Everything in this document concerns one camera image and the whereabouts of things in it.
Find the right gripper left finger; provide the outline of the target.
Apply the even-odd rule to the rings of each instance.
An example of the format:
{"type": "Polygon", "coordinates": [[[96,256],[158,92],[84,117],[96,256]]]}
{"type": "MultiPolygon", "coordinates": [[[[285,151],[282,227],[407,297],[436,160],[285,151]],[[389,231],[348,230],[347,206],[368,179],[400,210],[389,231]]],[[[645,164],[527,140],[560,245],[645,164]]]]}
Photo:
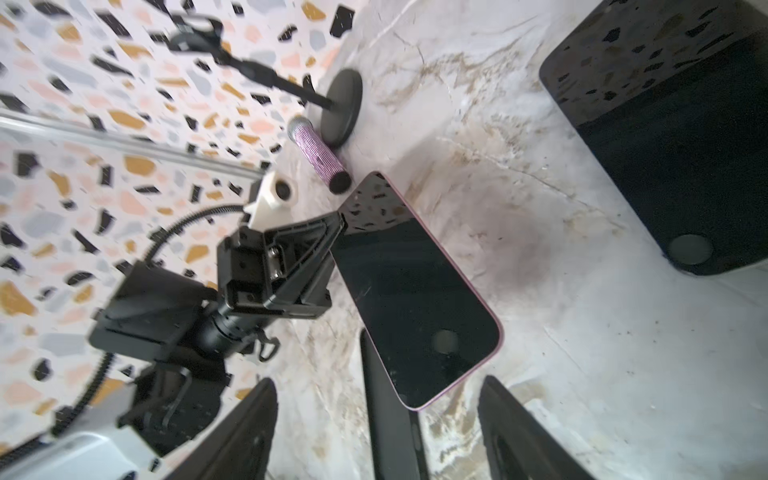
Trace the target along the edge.
{"type": "Polygon", "coordinates": [[[168,477],[263,479],[277,417],[277,389],[264,378],[168,477]]]}

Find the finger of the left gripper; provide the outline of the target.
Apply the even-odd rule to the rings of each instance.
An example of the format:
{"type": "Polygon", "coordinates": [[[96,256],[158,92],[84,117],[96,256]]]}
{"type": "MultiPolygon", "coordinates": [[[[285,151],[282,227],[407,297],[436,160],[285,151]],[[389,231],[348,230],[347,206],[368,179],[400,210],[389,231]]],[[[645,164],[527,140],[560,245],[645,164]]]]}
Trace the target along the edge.
{"type": "Polygon", "coordinates": [[[332,306],[328,291],[335,267],[331,247],[344,227],[341,215],[332,212],[263,234],[268,276],[265,308],[328,309],[332,306]]]}

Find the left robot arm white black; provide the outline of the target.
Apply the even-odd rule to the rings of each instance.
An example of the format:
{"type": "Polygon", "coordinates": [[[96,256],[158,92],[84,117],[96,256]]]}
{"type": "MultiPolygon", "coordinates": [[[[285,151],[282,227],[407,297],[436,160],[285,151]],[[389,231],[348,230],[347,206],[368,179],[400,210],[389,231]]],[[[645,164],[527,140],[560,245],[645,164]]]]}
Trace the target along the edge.
{"type": "Polygon", "coordinates": [[[5,479],[129,479],[150,470],[215,420],[229,357],[274,358],[279,319],[315,320],[332,304],[337,213],[266,231],[241,226],[217,250],[208,287],[160,266],[157,255],[196,221],[158,231],[108,304],[90,344],[102,360],[78,401],[53,426],[1,458],[5,479]]]}

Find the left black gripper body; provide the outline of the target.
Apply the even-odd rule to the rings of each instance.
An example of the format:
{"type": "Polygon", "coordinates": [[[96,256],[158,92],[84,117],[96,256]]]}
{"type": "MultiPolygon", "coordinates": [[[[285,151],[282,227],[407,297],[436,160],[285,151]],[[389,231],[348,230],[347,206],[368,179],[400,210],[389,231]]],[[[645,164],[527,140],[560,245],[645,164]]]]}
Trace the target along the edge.
{"type": "Polygon", "coordinates": [[[318,318],[328,309],[267,309],[268,283],[263,234],[241,227],[220,242],[217,249],[219,301],[223,315],[257,315],[275,318],[318,318]]]}

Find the black screen pink phone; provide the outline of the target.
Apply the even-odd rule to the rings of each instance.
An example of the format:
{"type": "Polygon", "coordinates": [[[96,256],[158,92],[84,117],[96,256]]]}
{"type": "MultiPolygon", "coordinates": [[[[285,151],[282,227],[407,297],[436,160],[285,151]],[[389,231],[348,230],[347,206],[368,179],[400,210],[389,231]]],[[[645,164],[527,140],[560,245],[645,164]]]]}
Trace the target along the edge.
{"type": "Polygon", "coordinates": [[[401,404],[422,410],[499,350],[502,326],[385,175],[338,212],[340,276],[401,404]]]}

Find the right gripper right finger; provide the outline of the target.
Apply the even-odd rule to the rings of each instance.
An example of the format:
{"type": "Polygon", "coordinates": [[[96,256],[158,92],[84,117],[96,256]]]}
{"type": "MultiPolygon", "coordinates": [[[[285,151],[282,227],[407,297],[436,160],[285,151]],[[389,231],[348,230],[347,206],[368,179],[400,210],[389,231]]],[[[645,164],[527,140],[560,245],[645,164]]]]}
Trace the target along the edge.
{"type": "Polygon", "coordinates": [[[494,376],[484,379],[478,415],[493,480],[592,477],[494,376]]]}

